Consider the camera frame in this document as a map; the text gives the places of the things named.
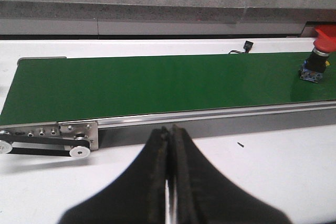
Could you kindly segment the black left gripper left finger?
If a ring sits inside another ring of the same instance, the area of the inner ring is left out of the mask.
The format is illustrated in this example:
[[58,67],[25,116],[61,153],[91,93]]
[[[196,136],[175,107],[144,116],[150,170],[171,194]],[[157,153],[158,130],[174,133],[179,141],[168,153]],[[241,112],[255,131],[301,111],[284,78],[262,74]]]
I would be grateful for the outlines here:
[[168,131],[155,129],[129,167],[105,189],[67,210],[62,223],[165,223]]

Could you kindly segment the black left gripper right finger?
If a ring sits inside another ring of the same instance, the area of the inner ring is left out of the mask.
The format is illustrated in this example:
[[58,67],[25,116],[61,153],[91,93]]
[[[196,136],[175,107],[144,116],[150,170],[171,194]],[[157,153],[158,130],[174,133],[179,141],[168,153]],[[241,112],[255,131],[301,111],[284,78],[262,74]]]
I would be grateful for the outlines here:
[[202,154],[186,129],[173,126],[171,165],[177,223],[290,223],[280,210],[245,192]]

